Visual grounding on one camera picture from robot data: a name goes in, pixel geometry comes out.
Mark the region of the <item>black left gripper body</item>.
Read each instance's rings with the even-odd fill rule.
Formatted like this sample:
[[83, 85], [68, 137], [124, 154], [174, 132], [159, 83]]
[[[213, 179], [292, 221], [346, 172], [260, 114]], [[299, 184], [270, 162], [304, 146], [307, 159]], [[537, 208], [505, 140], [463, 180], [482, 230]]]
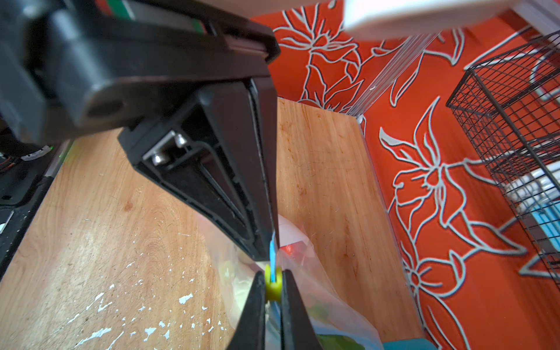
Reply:
[[3, 1], [1, 119], [23, 143], [56, 144], [266, 77], [279, 53], [268, 27], [199, 1]]

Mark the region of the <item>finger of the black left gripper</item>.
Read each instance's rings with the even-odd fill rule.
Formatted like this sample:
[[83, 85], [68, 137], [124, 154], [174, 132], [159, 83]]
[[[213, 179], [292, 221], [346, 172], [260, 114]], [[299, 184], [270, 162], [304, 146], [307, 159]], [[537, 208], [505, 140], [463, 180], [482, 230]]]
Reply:
[[170, 115], [124, 128], [131, 166], [267, 261], [279, 229], [277, 91], [270, 77], [206, 85]]

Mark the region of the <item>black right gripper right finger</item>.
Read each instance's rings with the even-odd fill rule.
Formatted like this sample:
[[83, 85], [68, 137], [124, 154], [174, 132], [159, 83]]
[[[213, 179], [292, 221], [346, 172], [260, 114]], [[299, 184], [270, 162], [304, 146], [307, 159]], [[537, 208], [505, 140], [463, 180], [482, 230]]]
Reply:
[[281, 349], [322, 349], [292, 271], [282, 271], [282, 278]]

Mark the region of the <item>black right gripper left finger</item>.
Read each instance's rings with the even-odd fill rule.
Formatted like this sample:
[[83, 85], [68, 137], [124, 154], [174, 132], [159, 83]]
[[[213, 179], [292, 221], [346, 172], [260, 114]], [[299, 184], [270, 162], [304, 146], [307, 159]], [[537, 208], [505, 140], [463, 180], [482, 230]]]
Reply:
[[256, 273], [233, 337], [227, 350], [265, 348], [266, 285], [262, 271]]

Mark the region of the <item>clear zip top bag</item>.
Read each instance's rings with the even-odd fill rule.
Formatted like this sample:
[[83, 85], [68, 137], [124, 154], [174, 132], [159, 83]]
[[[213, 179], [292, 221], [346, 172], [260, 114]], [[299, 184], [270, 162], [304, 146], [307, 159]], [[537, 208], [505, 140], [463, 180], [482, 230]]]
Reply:
[[[197, 215], [200, 232], [218, 274], [218, 283], [230, 326], [237, 327], [254, 275], [269, 262], [254, 262], [207, 218]], [[345, 335], [365, 349], [382, 349], [376, 328], [338, 296], [314, 245], [306, 234], [285, 217], [279, 217], [280, 248], [276, 264], [292, 271], [314, 332]], [[294, 242], [307, 244], [302, 260], [293, 260], [281, 248]]]

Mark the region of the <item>red tomato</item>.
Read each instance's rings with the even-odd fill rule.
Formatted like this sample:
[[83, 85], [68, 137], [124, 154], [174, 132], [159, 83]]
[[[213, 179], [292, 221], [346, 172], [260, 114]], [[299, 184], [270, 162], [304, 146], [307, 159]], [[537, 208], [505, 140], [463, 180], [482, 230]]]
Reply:
[[307, 250], [307, 244], [303, 241], [294, 242], [292, 244], [283, 246], [281, 250], [288, 256], [290, 256], [293, 260], [302, 260]]

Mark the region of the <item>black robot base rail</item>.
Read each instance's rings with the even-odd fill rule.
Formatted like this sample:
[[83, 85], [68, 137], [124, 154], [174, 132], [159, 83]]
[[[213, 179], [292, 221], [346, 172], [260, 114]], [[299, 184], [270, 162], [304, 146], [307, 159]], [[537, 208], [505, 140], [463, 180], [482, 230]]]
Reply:
[[25, 144], [9, 130], [1, 132], [1, 275], [14, 258], [72, 144]]

